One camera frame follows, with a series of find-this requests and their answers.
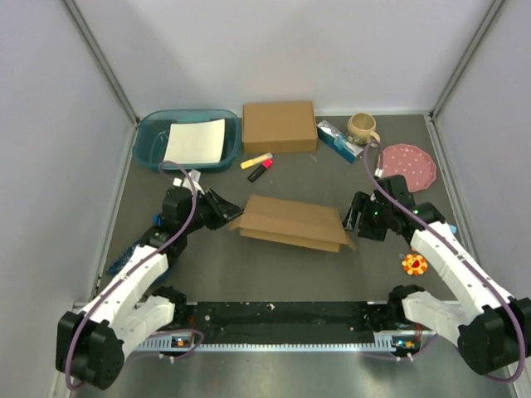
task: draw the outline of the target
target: beige mug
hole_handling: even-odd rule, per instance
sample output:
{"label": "beige mug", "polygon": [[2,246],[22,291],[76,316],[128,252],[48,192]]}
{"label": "beige mug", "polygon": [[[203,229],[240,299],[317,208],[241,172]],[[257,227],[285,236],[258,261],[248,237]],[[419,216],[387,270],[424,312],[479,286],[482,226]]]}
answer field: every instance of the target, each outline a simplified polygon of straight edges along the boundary
{"label": "beige mug", "polygon": [[348,141],[357,145],[366,145],[373,138],[380,142],[380,136],[375,131],[376,120],[370,114],[355,114],[348,120],[347,130]]}

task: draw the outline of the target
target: pink polka dot plate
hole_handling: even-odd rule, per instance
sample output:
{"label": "pink polka dot plate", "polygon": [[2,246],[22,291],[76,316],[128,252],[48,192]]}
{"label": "pink polka dot plate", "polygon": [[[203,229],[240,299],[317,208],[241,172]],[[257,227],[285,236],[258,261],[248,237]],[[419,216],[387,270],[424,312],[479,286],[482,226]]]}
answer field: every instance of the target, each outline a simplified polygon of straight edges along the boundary
{"label": "pink polka dot plate", "polygon": [[383,176],[402,174],[410,192],[427,189],[436,179],[437,166],[431,156],[415,145],[399,143],[383,149]]}

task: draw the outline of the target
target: teal plastic tray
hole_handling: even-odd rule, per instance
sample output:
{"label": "teal plastic tray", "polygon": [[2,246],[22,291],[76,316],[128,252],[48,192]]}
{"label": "teal plastic tray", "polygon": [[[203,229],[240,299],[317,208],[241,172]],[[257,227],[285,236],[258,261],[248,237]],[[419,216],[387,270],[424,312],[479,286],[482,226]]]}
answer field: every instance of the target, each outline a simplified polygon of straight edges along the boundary
{"label": "teal plastic tray", "polygon": [[[201,123],[225,119],[222,159],[218,163],[183,164],[187,170],[220,172],[231,166],[241,149],[241,121],[224,109],[175,109],[153,112],[140,121],[139,134],[133,146],[133,159],[144,167],[158,171],[168,146],[169,129],[175,123]],[[164,170],[177,170],[165,166]]]}

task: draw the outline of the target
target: white wall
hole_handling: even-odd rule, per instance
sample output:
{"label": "white wall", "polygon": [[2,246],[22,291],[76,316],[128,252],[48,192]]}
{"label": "white wall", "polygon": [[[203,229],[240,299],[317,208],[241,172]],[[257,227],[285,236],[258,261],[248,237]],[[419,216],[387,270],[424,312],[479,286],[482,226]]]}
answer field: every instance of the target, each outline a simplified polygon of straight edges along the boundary
{"label": "white wall", "polygon": [[77,0],[140,116],[311,99],[432,109],[487,0]]}
{"label": "white wall", "polygon": [[507,2],[440,120],[483,266],[531,295],[531,2]]}
{"label": "white wall", "polygon": [[56,325],[87,299],[131,123],[57,0],[0,12],[1,396],[48,396]]}

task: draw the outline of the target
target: marker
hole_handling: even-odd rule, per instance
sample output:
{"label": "marker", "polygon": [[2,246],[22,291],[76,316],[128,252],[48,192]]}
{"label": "marker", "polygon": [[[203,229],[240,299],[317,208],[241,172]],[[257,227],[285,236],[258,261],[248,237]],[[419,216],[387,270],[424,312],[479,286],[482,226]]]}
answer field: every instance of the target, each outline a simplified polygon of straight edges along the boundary
{"label": "marker", "polygon": [[254,172],[251,173],[251,175],[247,178],[250,182],[254,182],[259,176],[261,176],[266,170],[273,166],[273,161],[271,159],[267,159],[265,162],[263,162],[260,166],[258,166]]}
{"label": "marker", "polygon": [[240,163],[240,167],[242,170],[245,170],[246,168],[253,167],[255,164],[262,163],[266,161],[267,159],[271,159],[271,158],[273,158],[273,154],[269,152],[269,153],[266,153],[265,155],[259,156],[258,158],[246,160],[245,162]]}

